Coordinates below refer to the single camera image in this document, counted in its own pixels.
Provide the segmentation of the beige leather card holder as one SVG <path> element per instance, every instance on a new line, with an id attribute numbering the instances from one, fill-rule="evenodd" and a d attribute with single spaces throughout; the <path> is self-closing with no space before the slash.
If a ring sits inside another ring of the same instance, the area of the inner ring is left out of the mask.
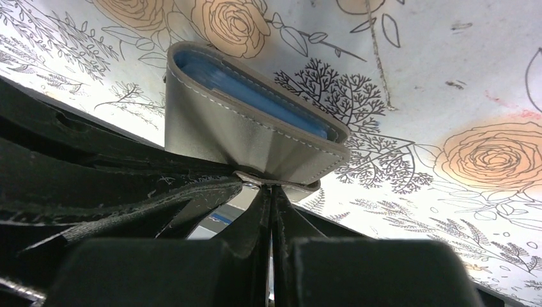
<path id="1" fill-rule="evenodd" d="M 168 152 L 232 166 L 294 201 L 348 162 L 345 124 L 241 61 L 195 42 L 173 44 L 166 61 Z"/>

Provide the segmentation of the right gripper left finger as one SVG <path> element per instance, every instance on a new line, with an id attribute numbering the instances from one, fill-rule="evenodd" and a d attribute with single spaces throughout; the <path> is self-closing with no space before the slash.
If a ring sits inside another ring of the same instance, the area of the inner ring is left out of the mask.
<path id="1" fill-rule="evenodd" d="M 271 188 L 208 240 L 93 239 L 61 267 L 46 306 L 266 306 Z"/>

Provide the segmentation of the floral tablecloth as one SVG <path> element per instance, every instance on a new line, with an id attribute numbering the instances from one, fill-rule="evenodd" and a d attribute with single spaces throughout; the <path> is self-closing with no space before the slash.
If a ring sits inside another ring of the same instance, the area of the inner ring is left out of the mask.
<path id="1" fill-rule="evenodd" d="M 3 77 L 158 145 L 183 41 L 349 126 L 305 208 L 445 240 L 476 284 L 541 305 L 540 1 L 1 2 Z"/>

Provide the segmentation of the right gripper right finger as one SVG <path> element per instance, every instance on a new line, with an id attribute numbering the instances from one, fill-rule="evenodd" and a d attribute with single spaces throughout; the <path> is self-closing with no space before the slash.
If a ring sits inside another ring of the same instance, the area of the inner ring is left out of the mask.
<path id="1" fill-rule="evenodd" d="M 272 188 L 277 306 L 482 306 L 461 260 L 436 240 L 328 237 Z"/>

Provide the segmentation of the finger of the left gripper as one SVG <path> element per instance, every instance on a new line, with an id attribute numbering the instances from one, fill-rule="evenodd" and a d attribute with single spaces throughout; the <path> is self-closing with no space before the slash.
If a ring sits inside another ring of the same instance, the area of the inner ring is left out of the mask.
<path id="1" fill-rule="evenodd" d="M 118 210 L 236 185 L 232 169 L 139 143 L 1 81 L 1 205 Z"/>
<path id="2" fill-rule="evenodd" d="M 141 201 L 97 208 L 1 204 L 1 290 L 44 293 L 82 241 L 187 238 L 215 209 L 242 191 L 237 177 L 174 180 Z"/>

